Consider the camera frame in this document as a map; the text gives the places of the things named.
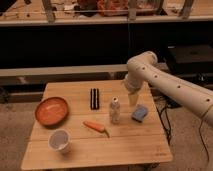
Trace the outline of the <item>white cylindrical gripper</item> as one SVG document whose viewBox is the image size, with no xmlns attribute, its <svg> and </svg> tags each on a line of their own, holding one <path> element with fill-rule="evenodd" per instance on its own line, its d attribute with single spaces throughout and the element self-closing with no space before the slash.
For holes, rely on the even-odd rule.
<svg viewBox="0 0 213 171">
<path fill-rule="evenodd" d="M 137 77 L 127 74 L 124 78 L 124 86 L 128 90 L 129 106 L 134 107 L 137 104 L 139 95 L 137 92 L 141 89 L 143 81 Z"/>
</svg>

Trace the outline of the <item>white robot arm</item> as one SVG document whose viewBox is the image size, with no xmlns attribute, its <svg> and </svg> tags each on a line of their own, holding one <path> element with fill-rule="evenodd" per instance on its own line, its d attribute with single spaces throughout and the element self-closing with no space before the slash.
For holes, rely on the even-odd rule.
<svg viewBox="0 0 213 171">
<path fill-rule="evenodd" d="M 124 85 L 128 92 L 138 92 L 146 81 L 213 127 L 213 91 L 157 69 L 157 61 L 157 56 L 152 51 L 146 51 L 127 61 L 128 73 L 124 78 Z"/>
</svg>

